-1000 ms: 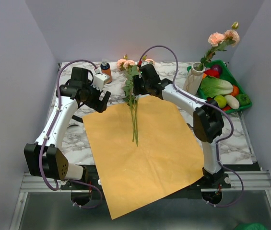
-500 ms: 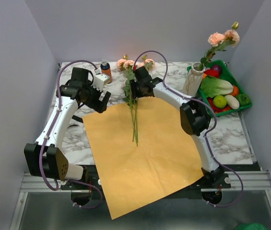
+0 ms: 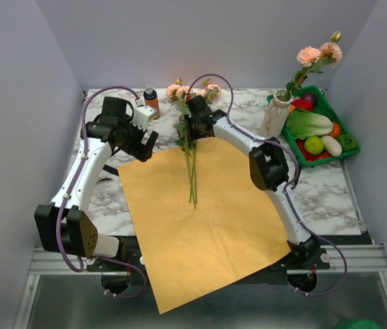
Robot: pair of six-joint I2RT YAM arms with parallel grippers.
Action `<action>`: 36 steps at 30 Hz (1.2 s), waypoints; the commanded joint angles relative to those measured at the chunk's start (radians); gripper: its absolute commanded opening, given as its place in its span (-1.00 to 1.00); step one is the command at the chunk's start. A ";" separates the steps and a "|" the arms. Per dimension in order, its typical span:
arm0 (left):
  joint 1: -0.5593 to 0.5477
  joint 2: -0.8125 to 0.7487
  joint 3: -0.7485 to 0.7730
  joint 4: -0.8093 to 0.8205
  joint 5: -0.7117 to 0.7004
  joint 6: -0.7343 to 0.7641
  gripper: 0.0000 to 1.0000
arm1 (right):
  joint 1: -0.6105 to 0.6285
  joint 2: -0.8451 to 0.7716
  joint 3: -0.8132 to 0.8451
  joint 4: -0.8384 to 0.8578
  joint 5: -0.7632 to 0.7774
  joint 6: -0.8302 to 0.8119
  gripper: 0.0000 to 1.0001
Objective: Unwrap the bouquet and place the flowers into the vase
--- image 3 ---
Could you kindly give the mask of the black ribbon with gold text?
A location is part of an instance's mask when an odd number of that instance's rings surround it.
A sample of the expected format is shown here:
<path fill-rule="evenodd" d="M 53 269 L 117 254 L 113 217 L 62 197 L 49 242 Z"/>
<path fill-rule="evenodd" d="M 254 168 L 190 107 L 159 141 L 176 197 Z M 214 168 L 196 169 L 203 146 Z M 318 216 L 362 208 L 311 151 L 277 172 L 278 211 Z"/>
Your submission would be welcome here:
<path fill-rule="evenodd" d="M 121 185 L 121 181 L 120 181 L 119 174 L 118 174 L 118 169 L 111 167 L 110 165 L 105 164 L 103 166 L 103 171 L 109 173 L 110 175 L 116 176 L 116 178 L 112 178 L 112 177 L 99 178 L 97 181 L 97 184 L 105 183 L 105 182 L 116 182 L 118 185 Z"/>

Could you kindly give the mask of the orange wrapping paper sheet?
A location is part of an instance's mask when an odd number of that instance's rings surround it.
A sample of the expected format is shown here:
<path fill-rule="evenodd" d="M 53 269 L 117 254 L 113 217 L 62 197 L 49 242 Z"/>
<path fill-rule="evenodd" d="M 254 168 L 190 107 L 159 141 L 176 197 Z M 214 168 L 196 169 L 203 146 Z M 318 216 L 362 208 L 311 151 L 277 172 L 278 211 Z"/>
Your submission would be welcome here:
<path fill-rule="evenodd" d="M 247 157 L 217 138 L 199 141 L 198 203 L 189 202 L 179 148 L 119 167 L 121 185 L 160 313 L 245 278 L 289 252 L 271 200 Z"/>

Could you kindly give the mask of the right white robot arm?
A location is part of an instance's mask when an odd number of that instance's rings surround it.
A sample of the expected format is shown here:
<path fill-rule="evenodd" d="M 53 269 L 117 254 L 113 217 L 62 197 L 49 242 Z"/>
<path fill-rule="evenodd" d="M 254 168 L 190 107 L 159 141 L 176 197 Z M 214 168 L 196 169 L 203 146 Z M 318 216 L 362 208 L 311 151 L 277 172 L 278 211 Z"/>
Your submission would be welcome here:
<path fill-rule="evenodd" d="M 307 267 L 321 245 L 305 226 L 301 211 L 290 190 L 289 167 L 284 153 L 287 149 L 276 138 L 263 139 L 231 121 L 222 110 L 211 110 L 202 96 L 187 96 L 189 114 L 185 116 L 187 136 L 219 138 L 246 155 L 253 184 L 265 192 L 282 220 L 290 263 L 299 269 Z"/>

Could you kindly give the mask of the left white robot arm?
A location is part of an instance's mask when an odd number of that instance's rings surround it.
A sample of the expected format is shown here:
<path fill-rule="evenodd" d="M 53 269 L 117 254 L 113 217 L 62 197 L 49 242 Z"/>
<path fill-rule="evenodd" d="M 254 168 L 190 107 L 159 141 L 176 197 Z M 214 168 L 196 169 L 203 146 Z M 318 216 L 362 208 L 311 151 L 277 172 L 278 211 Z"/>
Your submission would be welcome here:
<path fill-rule="evenodd" d="M 131 114 L 130 102 L 105 97 L 101 113 L 84 121 L 75 161 L 60 190 L 48 205 L 39 205 L 34 219 L 44 250 L 85 258 L 102 257 L 108 269 L 125 265 L 120 239 L 101 234 L 86 214 L 99 174 L 118 151 L 145 162 L 150 159 L 158 133 L 144 139 L 147 125 L 156 113 L 138 102 Z"/>

